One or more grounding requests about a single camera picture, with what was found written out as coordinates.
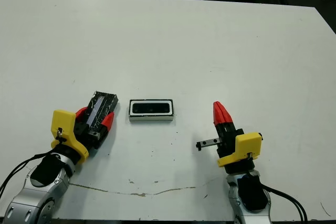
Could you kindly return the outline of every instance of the black cable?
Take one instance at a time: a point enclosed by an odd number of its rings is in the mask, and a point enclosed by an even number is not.
[[[32,160],[36,160],[42,157],[45,157],[47,155],[49,155],[51,152],[53,152],[53,150],[50,150],[49,152],[45,152],[45,153],[41,153],[41,154],[36,154],[33,157],[21,162],[19,165],[17,165],[12,171],[11,173],[7,176],[7,178],[5,179],[5,181],[2,183],[2,185],[0,186],[0,199],[2,197],[2,194],[5,191],[5,187],[7,186],[7,183],[9,182],[9,180],[15,175],[17,174],[20,170],[22,170],[23,168],[25,168],[25,166]]]
[[[270,192],[270,193],[274,193],[276,195],[279,195],[287,200],[289,200],[290,202],[292,202],[296,208],[298,209],[299,213],[300,213],[300,218],[301,218],[301,223],[304,223],[304,224],[307,224],[308,223],[308,217],[307,217],[307,214],[306,214],[306,211],[304,210],[303,206],[300,204],[300,202],[298,202],[296,199],[294,199],[292,196],[288,195],[288,194],[285,194],[281,191],[278,191],[278,190],[275,190],[271,187],[268,187],[268,186],[265,186],[263,184],[261,184],[261,186],[263,187],[263,189],[265,189],[266,191]]]

